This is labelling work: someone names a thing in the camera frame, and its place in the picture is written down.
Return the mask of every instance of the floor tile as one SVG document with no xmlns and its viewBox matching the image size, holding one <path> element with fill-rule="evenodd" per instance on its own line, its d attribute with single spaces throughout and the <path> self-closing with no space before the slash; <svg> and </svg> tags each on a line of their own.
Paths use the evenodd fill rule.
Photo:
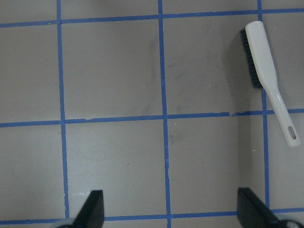
<svg viewBox="0 0 304 228">
<path fill-rule="evenodd" d="M 236 216 L 205 217 L 205 218 L 175 218 L 172 220 L 172 228 L 201 228 L 201 227 L 225 227 L 241 228 Z"/>
<path fill-rule="evenodd" d="M 63 25 L 66 117 L 162 114 L 158 36 L 157 20 Z"/>
<path fill-rule="evenodd" d="M 263 9 L 304 8 L 302 0 L 262 0 Z"/>
<path fill-rule="evenodd" d="M 169 121 L 172 213 L 235 211 L 238 187 L 264 200 L 261 116 Z"/>
<path fill-rule="evenodd" d="M 166 228 L 166 219 L 129 220 L 129 221 L 106 221 L 103 228 Z"/>
<path fill-rule="evenodd" d="M 63 19 L 158 14 L 157 0 L 62 0 Z"/>
<path fill-rule="evenodd" d="M 56 1 L 1 0 L 0 23 L 56 20 Z"/>
<path fill-rule="evenodd" d="M 261 110 L 239 31 L 256 15 L 164 21 L 169 114 Z"/>
<path fill-rule="evenodd" d="M 0 220 L 64 217 L 61 129 L 0 128 Z"/>
<path fill-rule="evenodd" d="M 292 114 L 301 144 L 291 148 L 286 144 L 275 115 L 268 115 L 268 149 L 270 207 L 304 207 L 304 114 Z"/>
<path fill-rule="evenodd" d="M 304 108 L 304 14 L 263 15 L 278 86 L 287 108 Z M 267 100 L 267 108 L 273 109 Z"/>
<path fill-rule="evenodd" d="M 0 123 L 60 120 L 55 25 L 0 28 Z"/>
<path fill-rule="evenodd" d="M 191 13 L 231 10 L 256 10 L 256 0 L 163 0 L 164 13 Z"/>
<path fill-rule="evenodd" d="M 104 190 L 106 216 L 165 214 L 162 121 L 69 124 L 71 216 Z"/>
</svg>

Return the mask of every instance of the blue tape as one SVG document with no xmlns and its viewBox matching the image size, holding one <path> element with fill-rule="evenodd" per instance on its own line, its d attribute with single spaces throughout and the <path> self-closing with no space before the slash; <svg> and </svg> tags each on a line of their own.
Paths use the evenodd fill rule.
<svg viewBox="0 0 304 228">
<path fill-rule="evenodd" d="M 57 8 L 57 20 L 61 20 L 61 0 L 56 1 L 56 8 Z"/>
<path fill-rule="evenodd" d="M 58 24 L 60 21 L 57 20 L 45 20 L 45 21 L 33 21 L 33 22 L 17 22 L 17 23 L 4 23 L 0 24 L 0 28 L 10 28 L 10 27 L 24 27 L 24 26 L 38 26 L 38 25 L 54 25 Z"/>
<path fill-rule="evenodd" d="M 257 18 L 260 21 L 263 20 L 262 0 L 257 0 Z"/>
<path fill-rule="evenodd" d="M 269 155 L 268 155 L 268 126 L 267 126 L 267 101 L 266 91 L 262 89 L 263 104 L 263 135 L 264 135 L 264 175 L 265 175 L 265 204 L 270 206 L 270 190 L 269 190 Z"/>
<path fill-rule="evenodd" d="M 162 18 L 192 18 L 192 17 L 215 17 L 231 15 L 257 14 L 257 10 L 236 10 L 236 11 L 217 11 L 217 12 L 197 12 L 197 13 L 178 13 L 163 14 Z"/>
<path fill-rule="evenodd" d="M 158 13 L 162 16 L 162 0 L 158 0 Z M 163 114 L 163 144 L 165 159 L 165 188 L 166 188 L 166 210 L 167 210 L 167 228 L 171 228 L 171 197 L 170 197 L 170 179 L 169 179 L 169 139 L 168 139 L 168 117 L 167 117 L 167 96 L 165 79 L 165 56 L 164 56 L 164 37 L 163 37 L 163 19 L 159 18 L 159 42 L 160 42 L 160 65 L 161 65 L 161 102 Z"/>
<path fill-rule="evenodd" d="M 167 215 L 116 216 L 116 217 L 105 217 L 104 219 L 105 219 L 105 221 L 126 221 L 126 220 L 167 219 Z"/>
<path fill-rule="evenodd" d="M 27 220 L 8 220 L 0 221 L 0 225 L 21 225 L 21 224 L 41 224 L 54 223 L 60 219 L 27 219 Z"/>
<path fill-rule="evenodd" d="M 288 113 L 304 113 L 304 109 L 303 108 L 294 108 L 294 109 L 288 109 Z M 272 115 L 275 114 L 275 112 L 273 110 L 267 110 L 267 115 Z"/>
<path fill-rule="evenodd" d="M 230 116 L 228 112 L 224 113 L 193 113 L 193 114 L 171 114 L 168 119 L 202 118 L 202 117 L 221 117 Z"/>
<path fill-rule="evenodd" d="M 159 18 L 159 15 L 107 17 L 107 18 L 79 18 L 79 19 L 64 19 L 64 20 L 61 20 L 61 24 L 110 22 L 110 21 L 125 21 L 125 20 L 151 20 L 151 19 L 158 19 L 158 18 Z"/>
<path fill-rule="evenodd" d="M 47 120 L 47 121 L 0 123 L 0 127 L 21 127 L 21 126 L 40 126 L 40 125 L 59 125 L 59 124 L 61 124 L 60 120 Z"/>
<path fill-rule="evenodd" d="M 242 116 L 242 115 L 262 115 L 263 111 L 246 111 L 240 113 L 234 113 L 232 116 Z"/>
<path fill-rule="evenodd" d="M 293 213 L 304 212 L 304 208 L 286 208 L 286 209 L 272 209 L 273 213 Z"/>
<path fill-rule="evenodd" d="M 124 117 L 106 117 L 94 119 L 70 119 L 66 120 L 68 124 L 81 123 L 100 123 L 100 122 L 123 122 L 123 121 L 140 121 L 140 120 L 162 120 L 162 115 L 146 115 L 146 116 L 124 116 Z"/>
<path fill-rule="evenodd" d="M 61 17 L 61 2 L 57 0 L 57 19 Z M 59 69 L 59 97 L 60 97 L 60 118 L 61 118 L 61 142 L 62 142 L 62 166 L 63 166 L 63 185 L 65 198 L 65 217 L 70 217 L 68 203 L 68 184 L 67 184 L 67 139 L 66 139 L 66 115 L 64 104 L 64 85 L 63 85 L 63 60 L 62 60 L 62 31 L 61 24 L 57 25 L 58 43 L 58 69 Z"/>
<path fill-rule="evenodd" d="M 304 8 L 295 8 L 295 9 L 263 9 L 263 13 L 272 14 L 272 13 L 303 13 Z"/>
<path fill-rule="evenodd" d="M 236 211 L 224 211 L 224 212 L 205 212 L 205 213 L 190 213 L 190 214 L 173 214 L 172 218 L 203 218 L 203 217 L 220 217 L 220 216 L 235 216 Z"/>
</svg>

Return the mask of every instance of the gray floor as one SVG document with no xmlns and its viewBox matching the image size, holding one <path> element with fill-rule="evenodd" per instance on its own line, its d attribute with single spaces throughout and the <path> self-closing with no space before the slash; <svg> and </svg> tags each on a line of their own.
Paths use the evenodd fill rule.
<svg viewBox="0 0 304 228">
<path fill-rule="evenodd" d="M 250 82 L 258 19 L 297 148 Z M 105 228 L 235 228 L 240 186 L 304 222 L 303 37 L 302 0 L 0 0 L 0 228 L 94 189 Z"/>
</svg>

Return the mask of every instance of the black bristles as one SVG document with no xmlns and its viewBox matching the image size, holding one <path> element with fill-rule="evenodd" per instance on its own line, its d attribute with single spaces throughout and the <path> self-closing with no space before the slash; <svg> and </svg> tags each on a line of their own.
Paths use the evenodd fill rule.
<svg viewBox="0 0 304 228">
<path fill-rule="evenodd" d="M 252 59 L 252 55 L 251 55 L 251 51 L 250 51 L 245 29 L 241 30 L 240 33 L 241 33 L 241 38 L 242 38 L 242 42 L 243 42 L 243 48 L 244 48 L 244 51 L 245 51 L 246 57 L 247 57 L 248 69 L 249 69 L 249 74 L 251 77 L 252 85 L 255 88 L 262 88 L 260 80 L 258 79 L 258 76 L 257 76 L 255 64 Z"/>
</svg>

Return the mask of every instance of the blue tape line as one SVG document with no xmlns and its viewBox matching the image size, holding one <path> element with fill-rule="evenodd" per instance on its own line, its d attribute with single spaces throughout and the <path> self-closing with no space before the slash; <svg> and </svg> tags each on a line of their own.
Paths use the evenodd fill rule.
<svg viewBox="0 0 304 228">
<path fill-rule="evenodd" d="M 236 211 L 224 211 L 224 212 L 205 212 L 205 213 L 190 213 L 190 214 L 173 214 L 172 218 L 203 218 L 203 217 L 219 217 L 219 216 L 235 216 Z"/>
<path fill-rule="evenodd" d="M 70 119 L 66 120 L 68 124 L 81 123 L 100 123 L 100 122 L 121 122 L 121 121 L 140 121 L 140 120 L 162 120 L 162 115 L 147 115 L 147 116 L 124 116 L 124 117 L 106 117 L 94 119 Z"/>
<path fill-rule="evenodd" d="M 197 12 L 197 13 L 171 13 L 163 14 L 162 18 L 192 18 L 192 17 L 214 17 L 214 16 L 231 16 L 257 14 L 257 10 L 236 10 L 236 11 L 217 11 L 217 12 Z"/>
<path fill-rule="evenodd" d="M 263 13 L 271 14 L 271 13 L 303 13 L 304 8 L 295 8 L 295 9 L 263 9 Z"/>
<path fill-rule="evenodd" d="M 126 220 L 167 219 L 167 215 L 116 216 L 116 217 L 105 217 L 104 219 L 105 219 L 105 221 L 126 221 Z"/>
<path fill-rule="evenodd" d="M 257 18 L 260 21 L 263 20 L 262 0 L 257 0 Z"/>
<path fill-rule="evenodd" d="M 293 213 L 304 212 L 304 208 L 286 208 L 286 209 L 272 209 L 273 213 Z"/>
<path fill-rule="evenodd" d="M 40 125 L 59 125 L 59 124 L 61 124 L 60 120 L 47 120 L 47 121 L 0 123 L 0 127 L 21 127 L 21 126 L 40 126 Z"/>
<path fill-rule="evenodd" d="M 57 20 L 61 20 L 61 0 L 56 1 L 56 8 L 57 8 Z"/>
<path fill-rule="evenodd" d="M 0 225 L 21 225 L 21 224 L 41 224 L 54 223 L 60 219 L 27 219 L 27 220 L 8 220 L 0 221 Z"/>
<path fill-rule="evenodd" d="M 57 20 L 33 21 L 33 22 L 17 22 L 0 24 L 0 28 L 38 26 L 38 25 L 54 25 L 60 23 Z"/>
<path fill-rule="evenodd" d="M 269 155 L 268 155 L 268 126 L 267 126 L 267 102 L 266 91 L 262 89 L 263 104 L 263 135 L 264 135 L 264 175 L 265 175 L 265 204 L 270 206 L 269 191 Z"/>
<path fill-rule="evenodd" d="M 263 111 L 246 111 L 240 113 L 234 113 L 232 116 L 242 116 L 242 115 L 262 115 Z"/>
<path fill-rule="evenodd" d="M 294 109 L 288 109 L 288 113 L 293 114 L 293 113 L 304 113 L 303 108 L 294 108 Z M 275 114 L 273 110 L 267 110 L 267 115 Z"/>
<path fill-rule="evenodd" d="M 158 13 L 162 15 L 162 0 L 158 0 Z M 163 114 L 163 144 L 165 159 L 165 188 L 166 188 L 166 210 L 167 210 L 167 228 L 171 228 L 171 197 L 170 197 L 170 179 L 169 179 L 169 139 L 168 139 L 168 117 L 167 117 L 167 96 L 165 79 L 165 56 L 164 56 L 164 35 L 163 19 L 159 18 L 159 43 L 160 43 L 160 65 L 161 65 L 161 101 Z"/>
<path fill-rule="evenodd" d="M 158 18 L 159 18 L 159 15 L 107 17 L 107 18 L 79 18 L 79 19 L 64 19 L 64 20 L 61 20 L 61 24 L 110 22 L 110 21 L 125 21 L 125 20 L 151 20 L 151 19 L 158 19 Z"/>
<path fill-rule="evenodd" d="M 235 10 L 235 11 L 217 11 L 217 12 L 195 12 L 195 13 L 180 13 L 180 14 L 160 14 L 160 15 L 140 15 L 140 16 L 125 16 L 125 17 L 106 17 L 106 18 L 80 18 L 80 19 L 59 19 L 60 15 L 57 9 L 57 20 L 45 21 L 29 21 L 17 23 L 3 23 L 0 28 L 23 27 L 23 26 L 38 26 L 52 24 L 74 24 L 74 23 L 89 23 L 89 22 L 109 22 L 109 21 L 128 21 L 128 20 L 150 20 L 150 19 L 168 19 L 168 18 L 190 18 L 190 17 L 212 17 L 212 16 L 229 16 L 229 15 L 248 15 L 258 14 L 258 19 L 262 20 L 262 14 L 276 13 L 297 13 L 304 12 L 304 8 L 295 9 L 262 9 L 261 0 L 257 0 L 258 10 Z"/>
<path fill-rule="evenodd" d="M 163 13 L 162 13 L 162 0 L 158 0 L 157 1 L 157 5 L 158 5 L 158 14 L 160 16 L 163 16 Z"/>
<path fill-rule="evenodd" d="M 57 18 L 61 17 L 61 1 L 57 0 Z M 60 95 L 60 118 L 61 118 L 61 142 L 62 142 L 62 166 L 63 166 L 63 185 L 65 198 L 65 217 L 70 217 L 68 203 L 68 185 L 67 185 L 67 139 L 66 139 L 66 115 L 64 104 L 64 84 L 63 84 L 63 59 L 62 59 L 62 31 L 61 24 L 57 25 L 58 42 L 58 68 L 59 68 L 59 95 Z"/>
<path fill-rule="evenodd" d="M 230 116 L 230 114 L 228 112 L 224 112 L 224 113 L 170 114 L 170 115 L 168 115 L 168 119 L 222 117 L 222 116 Z"/>
</svg>

